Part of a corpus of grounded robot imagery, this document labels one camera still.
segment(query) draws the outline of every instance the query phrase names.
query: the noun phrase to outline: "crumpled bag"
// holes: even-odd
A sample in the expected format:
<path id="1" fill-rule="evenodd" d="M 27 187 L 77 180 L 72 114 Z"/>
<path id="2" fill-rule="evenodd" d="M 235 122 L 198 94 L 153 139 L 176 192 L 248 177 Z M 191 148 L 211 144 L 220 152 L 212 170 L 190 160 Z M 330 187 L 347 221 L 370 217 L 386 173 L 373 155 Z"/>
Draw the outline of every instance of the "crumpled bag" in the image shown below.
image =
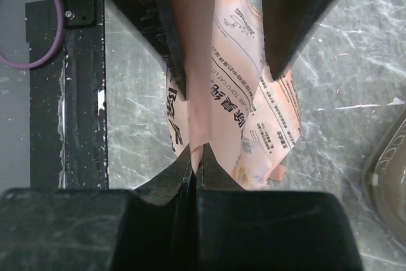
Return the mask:
<path id="1" fill-rule="evenodd" d="M 279 164 L 300 136 L 291 73 L 272 81 L 263 20 L 246 0 L 216 0 L 212 43 L 207 111 L 212 119 L 209 143 L 217 162 L 246 189 L 263 188 L 269 178 L 281 181 L 285 168 Z M 198 78 L 191 79 L 195 83 L 189 84 L 189 91 L 199 85 Z M 167 121 L 178 156 L 190 142 L 194 108 L 180 97 L 169 71 L 166 90 Z"/>

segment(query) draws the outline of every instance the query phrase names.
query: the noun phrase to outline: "marble surface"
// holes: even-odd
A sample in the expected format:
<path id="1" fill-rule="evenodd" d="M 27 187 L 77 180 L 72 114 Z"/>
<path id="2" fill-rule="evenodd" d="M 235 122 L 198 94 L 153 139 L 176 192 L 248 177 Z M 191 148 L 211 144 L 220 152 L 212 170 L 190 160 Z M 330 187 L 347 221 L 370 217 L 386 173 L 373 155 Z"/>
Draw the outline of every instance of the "marble surface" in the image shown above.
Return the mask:
<path id="1" fill-rule="evenodd" d="M 250 0 L 260 8 L 260 0 Z M 161 63 L 107 8 L 110 186 L 133 188 L 171 164 Z M 406 0 L 340 0 L 292 71 L 303 136 L 270 189 L 332 192 L 348 214 L 366 270 L 406 270 L 406 249 L 360 190 L 365 158 L 406 100 Z"/>

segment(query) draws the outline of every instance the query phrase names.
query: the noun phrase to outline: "screw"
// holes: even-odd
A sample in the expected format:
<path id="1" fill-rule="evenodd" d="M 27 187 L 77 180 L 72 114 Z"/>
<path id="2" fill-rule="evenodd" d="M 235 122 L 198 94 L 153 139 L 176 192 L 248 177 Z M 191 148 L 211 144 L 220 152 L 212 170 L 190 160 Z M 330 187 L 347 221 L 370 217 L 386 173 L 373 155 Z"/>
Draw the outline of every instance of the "screw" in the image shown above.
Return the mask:
<path id="1" fill-rule="evenodd" d="M 65 12 L 65 17 L 69 19 L 74 19 L 75 15 L 71 11 L 66 11 Z"/>

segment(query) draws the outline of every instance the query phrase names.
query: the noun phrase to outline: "cable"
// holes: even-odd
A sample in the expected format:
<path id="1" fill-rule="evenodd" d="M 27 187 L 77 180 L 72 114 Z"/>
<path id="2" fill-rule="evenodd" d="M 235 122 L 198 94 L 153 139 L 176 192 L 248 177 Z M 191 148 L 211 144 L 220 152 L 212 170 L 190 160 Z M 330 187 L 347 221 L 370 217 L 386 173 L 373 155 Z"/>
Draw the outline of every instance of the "cable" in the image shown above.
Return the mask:
<path id="1" fill-rule="evenodd" d="M 62 41 L 63 36 L 63 23 L 65 21 L 65 15 L 63 14 L 63 7 L 61 0 L 53 0 L 55 3 L 56 8 L 56 17 L 58 20 L 57 27 L 56 27 L 56 35 L 55 40 L 53 41 L 52 46 L 50 47 L 49 51 L 40 59 L 36 60 L 33 63 L 13 63 L 5 58 L 0 53 L 0 61 L 4 62 L 6 65 L 9 65 L 13 68 L 18 69 L 32 69 L 41 66 L 42 64 L 46 63 L 55 53 L 58 51 L 60 43 Z"/>

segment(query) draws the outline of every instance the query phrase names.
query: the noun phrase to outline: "gray marble floor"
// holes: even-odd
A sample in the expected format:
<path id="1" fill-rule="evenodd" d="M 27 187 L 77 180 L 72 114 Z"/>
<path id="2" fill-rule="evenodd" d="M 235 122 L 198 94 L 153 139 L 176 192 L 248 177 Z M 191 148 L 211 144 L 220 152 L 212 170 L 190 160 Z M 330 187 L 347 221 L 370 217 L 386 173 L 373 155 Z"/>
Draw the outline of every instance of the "gray marble floor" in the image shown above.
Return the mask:
<path id="1" fill-rule="evenodd" d="M 250 0 L 260 8 L 260 0 Z M 365 158 L 406 100 L 406 0 L 340 0 L 292 71 L 303 136 L 271 189 L 324 190 L 343 203 L 366 270 L 406 270 L 360 190 Z M 133 188 L 174 160 L 160 63 L 107 9 L 110 186 Z"/>

